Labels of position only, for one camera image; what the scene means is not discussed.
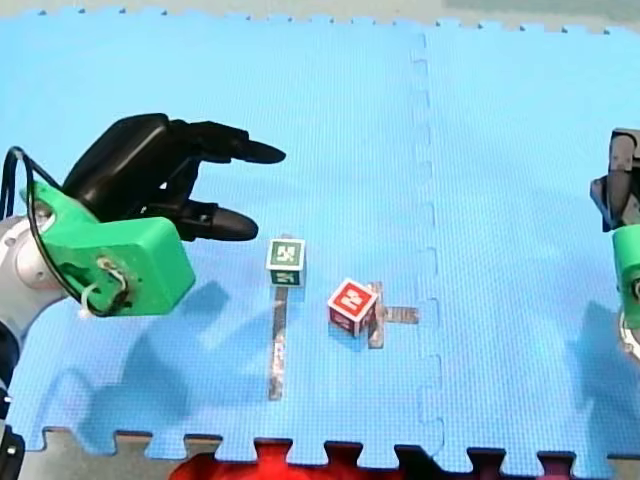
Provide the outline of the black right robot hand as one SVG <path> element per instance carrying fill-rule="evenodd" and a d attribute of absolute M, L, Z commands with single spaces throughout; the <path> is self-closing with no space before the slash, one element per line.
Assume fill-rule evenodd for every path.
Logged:
<path fill-rule="evenodd" d="M 590 184 L 603 232 L 639 223 L 639 131 L 614 129 L 608 155 L 607 174 Z"/>

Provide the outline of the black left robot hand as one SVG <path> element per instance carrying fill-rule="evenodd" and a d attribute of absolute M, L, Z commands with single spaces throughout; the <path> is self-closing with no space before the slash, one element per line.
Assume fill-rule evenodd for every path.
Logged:
<path fill-rule="evenodd" d="M 239 128 L 138 114 L 114 122 L 74 164 L 61 189 L 102 222 L 164 217 L 184 241 L 249 241 L 258 234 L 251 218 L 192 199 L 199 166 L 232 160 L 269 165 L 285 157 Z"/>

